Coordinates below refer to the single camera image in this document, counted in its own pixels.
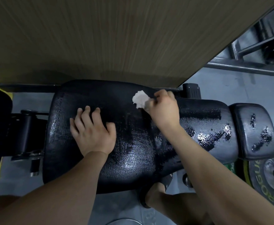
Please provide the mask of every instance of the weight plate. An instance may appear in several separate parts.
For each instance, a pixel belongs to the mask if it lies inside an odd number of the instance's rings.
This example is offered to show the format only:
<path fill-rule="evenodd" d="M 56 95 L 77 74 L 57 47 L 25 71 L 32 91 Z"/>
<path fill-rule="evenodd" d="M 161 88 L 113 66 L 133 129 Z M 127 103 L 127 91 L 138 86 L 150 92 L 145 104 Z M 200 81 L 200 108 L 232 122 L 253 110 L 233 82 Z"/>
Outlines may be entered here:
<path fill-rule="evenodd" d="M 245 181 L 274 205 L 274 158 L 244 161 Z"/>

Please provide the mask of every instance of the hand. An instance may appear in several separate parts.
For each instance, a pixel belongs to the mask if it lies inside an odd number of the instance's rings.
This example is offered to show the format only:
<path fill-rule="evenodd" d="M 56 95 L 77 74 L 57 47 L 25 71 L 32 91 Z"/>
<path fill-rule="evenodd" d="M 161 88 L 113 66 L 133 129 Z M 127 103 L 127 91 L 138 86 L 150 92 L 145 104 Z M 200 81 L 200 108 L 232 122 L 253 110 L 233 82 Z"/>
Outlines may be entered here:
<path fill-rule="evenodd" d="M 116 142 L 115 124 L 107 122 L 106 129 L 99 108 L 96 108 L 91 114 L 93 123 L 89 113 L 90 106 L 86 106 L 84 112 L 82 108 L 78 109 L 76 118 L 70 119 L 71 134 L 83 156 L 91 151 L 101 151 L 108 155 L 113 151 Z"/>
<path fill-rule="evenodd" d="M 145 111 L 161 131 L 180 127 L 179 107 L 174 94 L 164 89 L 154 94 L 157 101 L 150 99 L 145 103 Z"/>

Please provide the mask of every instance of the wooden panel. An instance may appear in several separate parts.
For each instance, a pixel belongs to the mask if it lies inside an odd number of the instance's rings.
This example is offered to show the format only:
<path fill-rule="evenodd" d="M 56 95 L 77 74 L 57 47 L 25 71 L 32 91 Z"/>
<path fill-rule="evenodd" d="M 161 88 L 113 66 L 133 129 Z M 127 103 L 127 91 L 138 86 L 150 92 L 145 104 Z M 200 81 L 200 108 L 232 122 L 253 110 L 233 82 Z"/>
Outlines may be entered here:
<path fill-rule="evenodd" d="M 274 0 L 0 0 L 0 83 L 176 87 Z"/>

